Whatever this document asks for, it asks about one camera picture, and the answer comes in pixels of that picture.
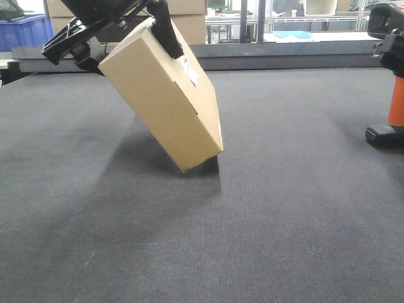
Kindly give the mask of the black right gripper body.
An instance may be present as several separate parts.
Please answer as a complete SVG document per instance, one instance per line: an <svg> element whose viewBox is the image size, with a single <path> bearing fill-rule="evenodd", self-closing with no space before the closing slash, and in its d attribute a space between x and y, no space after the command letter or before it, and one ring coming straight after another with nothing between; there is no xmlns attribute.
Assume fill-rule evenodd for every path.
<svg viewBox="0 0 404 303"><path fill-rule="evenodd" d="M382 42L377 43L371 52L381 66L389 69L397 77L403 77L403 30L395 28L386 35Z"/></svg>

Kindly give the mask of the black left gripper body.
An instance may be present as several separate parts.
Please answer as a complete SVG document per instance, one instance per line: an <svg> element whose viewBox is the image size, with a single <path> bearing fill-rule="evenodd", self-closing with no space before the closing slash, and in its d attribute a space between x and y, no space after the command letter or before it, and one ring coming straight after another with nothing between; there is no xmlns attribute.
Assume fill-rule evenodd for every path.
<svg viewBox="0 0 404 303"><path fill-rule="evenodd" d="M98 42L98 32L116 23L126 27L126 20L146 8L150 1L63 1L74 18L44 44L42 55L58 65L70 50L83 42Z"/></svg>

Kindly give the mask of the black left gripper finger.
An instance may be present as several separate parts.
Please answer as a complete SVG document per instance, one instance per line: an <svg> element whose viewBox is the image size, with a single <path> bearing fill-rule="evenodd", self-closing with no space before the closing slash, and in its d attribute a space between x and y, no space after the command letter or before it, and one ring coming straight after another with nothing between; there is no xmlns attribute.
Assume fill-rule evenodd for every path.
<svg viewBox="0 0 404 303"><path fill-rule="evenodd" d="M98 42L83 42L69 52L75 61L75 65L91 73L104 75L98 65L104 59L104 48Z"/></svg>
<svg viewBox="0 0 404 303"><path fill-rule="evenodd" d="M172 26L168 2L150 1L147 5L147 11L155 19L151 31L166 53L173 59L183 56L182 45L178 41Z"/></svg>

